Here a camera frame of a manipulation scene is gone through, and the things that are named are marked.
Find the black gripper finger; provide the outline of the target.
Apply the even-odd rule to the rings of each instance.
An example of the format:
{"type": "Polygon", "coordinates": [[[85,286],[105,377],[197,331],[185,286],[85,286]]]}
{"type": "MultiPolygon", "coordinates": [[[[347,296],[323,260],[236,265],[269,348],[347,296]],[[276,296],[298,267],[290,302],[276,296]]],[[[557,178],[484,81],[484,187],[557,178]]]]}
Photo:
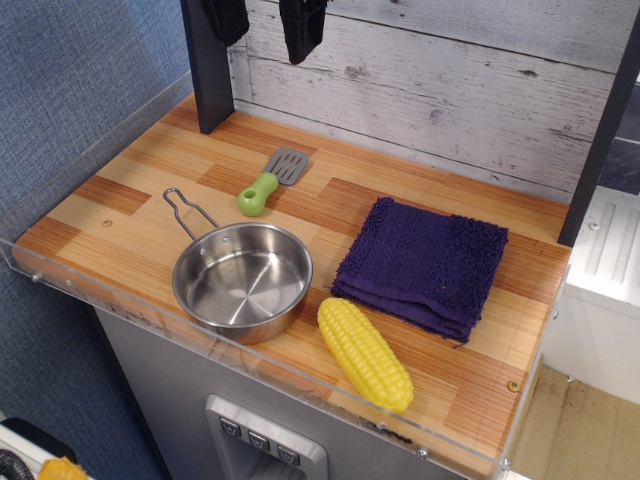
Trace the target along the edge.
{"type": "Polygon", "coordinates": [[[327,0],[280,0],[289,62],[298,65],[323,40],[327,0]]]}
{"type": "Polygon", "coordinates": [[[229,47],[249,30],[249,19],[244,0],[204,0],[203,9],[215,37],[229,47]]]}

